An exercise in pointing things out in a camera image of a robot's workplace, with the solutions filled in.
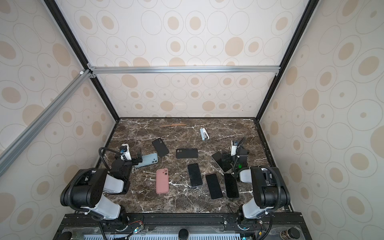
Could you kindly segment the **black phone case horizontal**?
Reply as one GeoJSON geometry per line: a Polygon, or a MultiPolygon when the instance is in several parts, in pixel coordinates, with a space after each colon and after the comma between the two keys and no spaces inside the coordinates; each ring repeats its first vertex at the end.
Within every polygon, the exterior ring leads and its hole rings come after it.
{"type": "Polygon", "coordinates": [[[188,149],[177,149],[176,150],[176,158],[177,159],[194,159],[198,158],[198,149],[196,148],[188,148],[188,149]]]}

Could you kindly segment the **blue phone black screen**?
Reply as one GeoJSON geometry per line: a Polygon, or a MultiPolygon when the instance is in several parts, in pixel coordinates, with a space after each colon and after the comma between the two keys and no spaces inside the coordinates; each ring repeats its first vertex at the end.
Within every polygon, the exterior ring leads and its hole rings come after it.
{"type": "Polygon", "coordinates": [[[200,168],[197,163],[188,165],[188,173],[192,187],[201,186],[203,184],[200,168]]]}

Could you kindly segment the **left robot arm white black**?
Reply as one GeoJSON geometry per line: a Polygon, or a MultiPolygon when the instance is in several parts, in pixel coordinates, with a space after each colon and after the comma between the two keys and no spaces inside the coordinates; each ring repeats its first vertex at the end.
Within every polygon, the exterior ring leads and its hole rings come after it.
{"type": "Polygon", "coordinates": [[[90,215],[97,221],[118,221],[127,225],[129,217],[125,208],[104,194],[128,192],[132,168],[143,162],[142,151],[132,157],[127,144],[121,145],[118,151],[101,147],[99,157],[105,167],[80,169],[62,191],[61,205],[90,215]]]}

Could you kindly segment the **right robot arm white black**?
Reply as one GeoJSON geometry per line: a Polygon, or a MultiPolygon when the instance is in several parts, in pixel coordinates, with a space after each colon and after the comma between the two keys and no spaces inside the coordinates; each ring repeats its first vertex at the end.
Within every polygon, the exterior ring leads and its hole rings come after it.
{"type": "Polygon", "coordinates": [[[260,219],[291,202],[291,196],[277,167],[247,167],[248,150],[238,146],[231,151],[234,159],[232,176],[252,185],[253,198],[239,209],[240,219],[260,219]]]}

